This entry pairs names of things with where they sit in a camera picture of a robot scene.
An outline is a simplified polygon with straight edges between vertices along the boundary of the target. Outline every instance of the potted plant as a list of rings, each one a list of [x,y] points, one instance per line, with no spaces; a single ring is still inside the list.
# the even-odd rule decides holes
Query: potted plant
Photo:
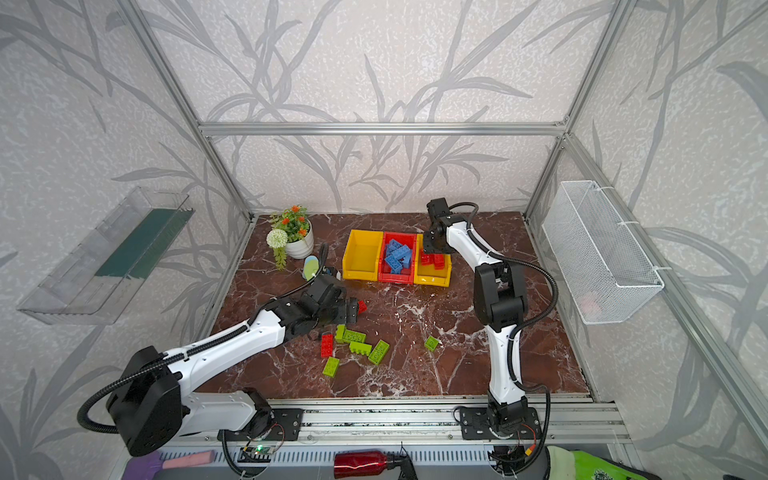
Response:
[[[315,237],[306,208],[293,205],[281,214],[270,216],[272,230],[266,236],[266,243],[275,253],[278,270],[286,267],[286,255],[301,260],[312,253]]]

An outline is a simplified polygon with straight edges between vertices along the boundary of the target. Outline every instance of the flower pot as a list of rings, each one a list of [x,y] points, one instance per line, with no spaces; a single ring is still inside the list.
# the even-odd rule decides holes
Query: flower pot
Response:
[[[301,240],[297,240],[295,242],[287,243],[286,253],[290,255],[292,258],[301,260],[303,258],[307,258],[312,253],[312,249],[314,247],[315,247],[315,234],[312,228],[312,222],[310,222],[310,231],[306,235],[306,237],[304,237]]]

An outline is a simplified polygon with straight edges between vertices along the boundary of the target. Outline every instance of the wall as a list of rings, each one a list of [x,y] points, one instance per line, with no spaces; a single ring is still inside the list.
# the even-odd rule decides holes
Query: wall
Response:
[[[747,372],[768,392],[768,3],[635,8],[575,128]],[[567,157],[531,218],[541,231]],[[615,400],[645,466],[665,478],[768,478],[768,458],[666,303],[626,323],[561,314],[603,400]]]
[[[560,121],[613,6],[139,3],[200,119],[359,122]],[[549,137],[217,139],[254,211],[303,203],[415,212],[446,187],[484,210],[520,210],[551,145]],[[291,187],[280,187],[286,179]]]
[[[108,476],[121,440],[79,428],[75,411],[136,350],[200,333],[247,222],[115,9],[0,5],[3,478]],[[47,326],[16,311],[136,185],[188,192],[196,211],[120,319]]]

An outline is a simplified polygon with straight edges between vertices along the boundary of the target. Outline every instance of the purple object with pink handle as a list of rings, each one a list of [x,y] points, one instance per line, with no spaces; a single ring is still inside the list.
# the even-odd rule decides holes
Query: purple object with pink handle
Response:
[[[216,453],[213,450],[208,450],[163,462],[160,460],[160,452],[155,451],[149,455],[128,460],[123,472],[123,480],[152,480],[160,470],[206,465],[211,463],[214,458],[216,458]]]

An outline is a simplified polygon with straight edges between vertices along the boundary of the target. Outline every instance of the yellow bin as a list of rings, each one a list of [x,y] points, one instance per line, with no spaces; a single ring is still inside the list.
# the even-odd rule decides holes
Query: yellow bin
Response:
[[[424,236],[416,236],[416,275],[413,283],[419,285],[448,286],[451,283],[451,256],[445,255],[445,267],[437,270],[434,265],[422,265]]]
[[[348,280],[379,279],[379,257],[384,232],[351,230],[342,260],[342,275]]]

